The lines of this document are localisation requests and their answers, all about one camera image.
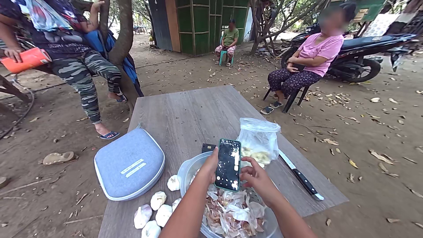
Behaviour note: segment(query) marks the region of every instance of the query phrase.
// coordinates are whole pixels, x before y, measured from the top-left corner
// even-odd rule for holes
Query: orange container
[[[17,74],[27,69],[35,68],[37,66],[47,64],[48,62],[52,61],[47,52],[38,47],[24,51],[20,53],[20,55],[22,63],[15,63],[10,58],[2,58],[1,63],[4,64],[7,70],[14,74]]]

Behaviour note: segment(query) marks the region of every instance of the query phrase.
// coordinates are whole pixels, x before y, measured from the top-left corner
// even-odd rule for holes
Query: knife handle
[[[317,193],[316,189],[311,185],[310,181],[298,170],[298,169],[292,169],[295,176],[299,179],[299,181],[302,183],[302,185],[305,187],[308,193],[311,195],[315,195]]]

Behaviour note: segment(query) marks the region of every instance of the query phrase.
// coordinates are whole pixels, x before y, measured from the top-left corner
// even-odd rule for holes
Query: green plastic chair
[[[225,59],[225,61],[227,61],[227,60],[228,60],[228,52],[227,52],[226,50],[222,50],[222,51],[220,52],[219,66],[221,66],[221,65],[222,65],[222,57],[223,57],[223,55],[224,55],[224,54],[226,54],[226,59]],[[234,59],[234,56],[235,56],[235,52],[233,53],[233,57],[232,57],[232,60],[231,60],[231,66],[233,65],[233,59]]]

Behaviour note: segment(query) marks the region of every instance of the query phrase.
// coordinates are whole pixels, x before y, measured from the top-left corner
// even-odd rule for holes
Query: phone screen
[[[218,160],[214,184],[219,188],[238,191],[241,143],[239,141],[221,139],[219,141]]]

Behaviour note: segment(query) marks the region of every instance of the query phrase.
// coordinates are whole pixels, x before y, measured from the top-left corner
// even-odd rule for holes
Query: kitchen knife
[[[295,167],[295,165],[289,160],[289,158],[281,150],[279,150],[279,155],[282,157],[285,163],[291,168],[291,170],[294,172],[295,176],[302,183],[302,185],[307,190],[307,192],[310,193],[310,195],[317,201],[323,201],[324,197],[316,191],[313,185],[311,185],[310,181],[304,176],[303,173],[301,173]]]

